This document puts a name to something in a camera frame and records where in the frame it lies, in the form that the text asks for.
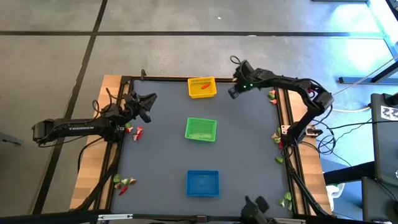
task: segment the green basket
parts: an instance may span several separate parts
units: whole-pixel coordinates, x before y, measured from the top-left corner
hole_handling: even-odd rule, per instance
[[[188,118],[185,138],[213,142],[216,140],[217,121],[201,118]]]

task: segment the yellow basket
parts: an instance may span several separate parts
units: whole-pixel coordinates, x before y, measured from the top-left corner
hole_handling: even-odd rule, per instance
[[[193,99],[213,97],[217,94],[216,81],[214,77],[189,78],[188,91]]]

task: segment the white label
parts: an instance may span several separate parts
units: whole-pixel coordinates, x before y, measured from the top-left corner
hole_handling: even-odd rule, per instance
[[[381,118],[389,121],[398,121],[398,109],[390,108],[387,106],[381,106]]]

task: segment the blue basket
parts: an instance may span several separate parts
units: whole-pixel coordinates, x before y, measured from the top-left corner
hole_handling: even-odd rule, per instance
[[[217,197],[220,196],[218,171],[188,170],[187,196]]]

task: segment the gray mat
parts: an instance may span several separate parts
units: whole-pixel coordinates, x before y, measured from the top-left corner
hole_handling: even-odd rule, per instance
[[[217,83],[214,98],[191,99],[185,82],[135,81],[140,95],[157,93],[152,122],[137,118],[144,134],[134,142],[126,135],[119,173],[137,179],[127,192],[113,195],[113,213],[164,215],[240,216],[248,195],[262,195],[271,217],[288,217],[278,206],[288,190],[284,165],[271,139],[277,127],[277,110],[269,103],[265,89],[252,90],[233,100],[228,83]],[[215,142],[185,139],[188,117],[217,120]],[[218,170],[219,197],[187,197],[187,170]]]

